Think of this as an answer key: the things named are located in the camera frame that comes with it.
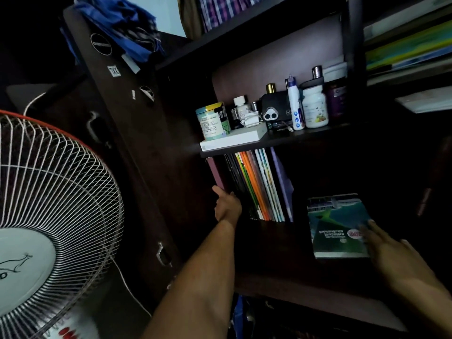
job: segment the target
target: gold cap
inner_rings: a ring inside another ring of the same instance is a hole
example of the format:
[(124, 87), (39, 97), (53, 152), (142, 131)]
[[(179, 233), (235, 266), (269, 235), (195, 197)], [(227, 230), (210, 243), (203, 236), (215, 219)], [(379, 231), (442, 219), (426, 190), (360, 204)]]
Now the gold cap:
[(274, 83), (269, 83), (265, 86), (265, 89), (267, 89), (267, 94), (276, 93), (276, 85)]

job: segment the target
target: metal wire grille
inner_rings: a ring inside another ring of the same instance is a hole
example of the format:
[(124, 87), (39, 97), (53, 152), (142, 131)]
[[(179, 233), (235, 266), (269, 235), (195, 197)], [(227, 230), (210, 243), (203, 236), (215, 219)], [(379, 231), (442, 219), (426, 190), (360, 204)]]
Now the metal wire grille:
[(40, 337), (58, 321), (106, 272), (122, 222), (117, 184), (93, 152), (56, 130), (0, 113), (0, 228), (40, 232), (56, 250), (42, 287), (0, 317), (0, 338)]

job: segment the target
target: person's right hand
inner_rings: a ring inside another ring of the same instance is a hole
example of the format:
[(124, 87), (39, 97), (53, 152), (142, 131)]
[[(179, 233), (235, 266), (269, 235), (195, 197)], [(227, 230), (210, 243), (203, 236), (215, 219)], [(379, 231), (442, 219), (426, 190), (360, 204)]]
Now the person's right hand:
[(240, 214), (242, 214), (240, 200), (235, 196), (234, 192), (228, 194), (217, 185), (214, 185), (212, 190), (218, 195), (215, 218), (218, 222), (226, 220), (235, 228)]
[(425, 283), (451, 297), (408, 241), (395, 241), (373, 220), (369, 221), (369, 226), (370, 229), (363, 226), (361, 232), (367, 240), (371, 259), (394, 292), (404, 296), (411, 286)]

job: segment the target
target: white fan center cap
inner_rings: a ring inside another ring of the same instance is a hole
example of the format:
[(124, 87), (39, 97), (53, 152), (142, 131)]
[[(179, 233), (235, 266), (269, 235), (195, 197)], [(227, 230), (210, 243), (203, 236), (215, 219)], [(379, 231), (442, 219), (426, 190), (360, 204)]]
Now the white fan center cap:
[(0, 229), (0, 316), (24, 303), (44, 284), (55, 256), (52, 242), (39, 232)]

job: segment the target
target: purple plaid cloth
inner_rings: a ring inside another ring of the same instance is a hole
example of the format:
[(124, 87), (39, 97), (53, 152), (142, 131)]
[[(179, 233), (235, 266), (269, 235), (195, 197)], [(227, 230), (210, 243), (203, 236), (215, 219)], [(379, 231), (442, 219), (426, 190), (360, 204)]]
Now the purple plaid cloth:
[(199, 0), (204, 30), (221, 25), (261, 0)]

